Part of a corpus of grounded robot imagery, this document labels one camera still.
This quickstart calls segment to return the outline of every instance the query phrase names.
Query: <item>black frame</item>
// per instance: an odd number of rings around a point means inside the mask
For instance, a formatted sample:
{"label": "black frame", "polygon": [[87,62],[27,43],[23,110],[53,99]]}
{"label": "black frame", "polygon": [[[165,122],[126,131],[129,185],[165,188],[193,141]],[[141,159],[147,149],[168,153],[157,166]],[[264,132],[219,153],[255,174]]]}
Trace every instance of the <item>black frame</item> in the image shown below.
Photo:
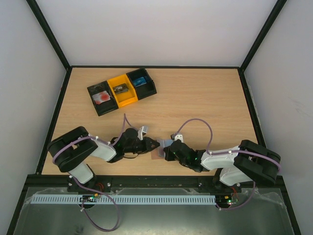
{"label": "black frame", "polygon": [[[247,106],[250,112],[253,128],[256,134],[257,141],[260,145],[266,146],[264,137],[262,134],[262,130],[260,128],[259,120],[254,108],[254,104],[251,98],[251,94],[249,91],[249,87],[246,82],[245,78],[245,70],[247,69],[249,63],[251,62],[254,54],[258,50],[259,46],[261,45],[262,41],[264,40],[265,36],[267,35],[268,31],[270,30],[271,26],[273,25],[275,19],[278,17],[280,11],[282,10],[283,6],[285,5],[287,0],[278,0],[272,9],[269,17],[267,18],[266,22],[264,23],[260,33],[258,34],[255,42],[253,43],[249,53],[247,54],[244,62],[240,67],[214,67],[214,66],[71,66],[62,49],[57,42],[56,38],[53,35],[51,28],[49,27],[45,17],[40,10],[36,0],[26,0],[29,4],[31,10],[33,11],[35,17],[37,18],[39,24],[41,25],[43,31],[45,32],[47,38],[49,39],[51,45],[55,49],[58,57],[60,58],[64,68],[66,69],[66,75],[64,78],[64,82],[61,88],[61,92],[57,101],[57,105],[51,120],[51,124],[47,133],[47,137],[44,143],[44,147],[42,153],[40,155],[40,159],[38,162],[38,166],[36,169],[36,174],[28,175],[24,187],[22,189],[19,201],[17,203],[13,218],[11,220],[9,229],[7,234],[11,235],[14,233],[14,229],[16,227],[20,211],[23,205],[23,202],[26,197],[26,193],[29,187],[67,187],[67,176],[64,175],[42,175],[42,169],[45,163],[45,159],[47,156],[47,145],[51,142],[51,138],[55,129],[55,125],[58,119],[58,115],[61,109],[61,105],[65,96],[65,92],[67,89],[67,84],[72,72],[72,68],[181,68],[181,69],[237,69],[240,81],[243,87],[243,91],[245,94]],[[205,187],[205,183],[211,182],[213,176],[98,176],[102,181],[110,182],[111,186],[117,185],[117,188],[120,188],[120,184],[124,187],[144,187],[144,188],[157,188],[157,187],[169,187],[169,188],[195,188],[200,192],[210,192],[210,188]],[[244,188],[251,188],[252,182],[241,184]],[[288,192],[285,186],[285,182],[282,176],[278,176],[276,180],[276,188],[280,188],[285,205],[287,206],[289,218],[291,220],[291,224],[293,227],[293,231],[296,235],[300,235],[300,229],[298,223],[296,221],[292,205],[288,196]],[[225,194],[224,192],[218,193],[214,192],[214,195]]]}

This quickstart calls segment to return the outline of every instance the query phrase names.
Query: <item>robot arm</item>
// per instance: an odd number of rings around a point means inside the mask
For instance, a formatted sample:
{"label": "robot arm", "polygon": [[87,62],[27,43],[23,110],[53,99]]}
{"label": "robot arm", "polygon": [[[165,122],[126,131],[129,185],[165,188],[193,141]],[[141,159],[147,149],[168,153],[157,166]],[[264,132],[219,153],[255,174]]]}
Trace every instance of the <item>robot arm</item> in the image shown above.
{"label": "robot arm", "polygon": [[91,136],[84,127],[80,126],[53,140],[48,145],[48,151],[54,157],[54,163],[61,172],[68,172],[81,184],[88,182],[94,184],[96,176],[84,163],[85,158],[94,156],[106,162],[115,163],[121,160],[125,153],[150,152],[159,147],[159,143],[149,137],[144,137],[146,131],[145,126],[138,131],[128,128],[113,146],[100,141],[98,137]]}
{"label": "robot arm", "polygon": [[164,152],[165,160],[178,160],[181,165],[196,172],[221,169],[220,182],[227,186],[247,181],[273,186],[278,173],[277,164],[255,155],[280,163],[277,153],[248,140],[230,149],[207,153],[206,150],[193,150],[177,139],[165,147]]}

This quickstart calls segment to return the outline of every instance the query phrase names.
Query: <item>wooden tabletop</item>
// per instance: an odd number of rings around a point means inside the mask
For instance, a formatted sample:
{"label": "wooden tabletop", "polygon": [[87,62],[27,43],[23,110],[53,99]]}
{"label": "wooden tabletop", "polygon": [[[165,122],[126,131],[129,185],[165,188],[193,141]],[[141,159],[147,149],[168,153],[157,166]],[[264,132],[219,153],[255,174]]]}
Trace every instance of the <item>wooden tabletop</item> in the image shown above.
{"label": "wooden tabletop", "polygon": [[[99,138],[110,141],[121,131],[123,114],[139,128],[148,125],[146,136],[169,139],[190,118],[202,118],[213,129],[211,150],[231,148],[248,139],[256,142],[244,92],[236,69],[147,69],[157,94],[121,109],[98,116],[87,87],[134,69],[73,68],[52,139],[84,126]],[[199,121],[181,131],[193,149],[205,149],[210,131]],[[42,174],[63,174],[48,153]],[[110,164],[96,157],[86,163],[96,175],[214,175],[196,173],[178,162],[152,160],[151,153]]]}

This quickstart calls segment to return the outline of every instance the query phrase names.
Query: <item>blue object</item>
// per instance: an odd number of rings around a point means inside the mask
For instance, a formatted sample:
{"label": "blue object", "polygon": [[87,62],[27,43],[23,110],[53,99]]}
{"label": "blue object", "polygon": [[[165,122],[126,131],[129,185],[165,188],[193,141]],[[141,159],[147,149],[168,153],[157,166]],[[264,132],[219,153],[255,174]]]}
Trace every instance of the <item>blue object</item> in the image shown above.
{"label": "blue object", "polygon": [[146,83],[147,82],[146,82],[146,79],[144,77],[137,78],[133,81],[133,84],[135,87],[139,87],[139,86],[146,84]]}

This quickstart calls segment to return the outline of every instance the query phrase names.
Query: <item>white wall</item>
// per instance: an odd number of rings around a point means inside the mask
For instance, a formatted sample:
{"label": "white wall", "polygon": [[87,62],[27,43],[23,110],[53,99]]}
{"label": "white wall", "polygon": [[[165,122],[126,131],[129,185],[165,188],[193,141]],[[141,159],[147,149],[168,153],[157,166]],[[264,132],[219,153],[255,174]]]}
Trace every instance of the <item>white wall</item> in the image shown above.
{"label": "white wall", "polygon": [[0,1],[0,234],[35,173],[65,69],[25,0]]}
{"label": "white wall", "polygon": [[240,66],[276,0],[37,0],[71,65]]}
{"label": "white wall", "polygon": [[313,231],[313,1],[289,0],[246,70],[301,232]]}

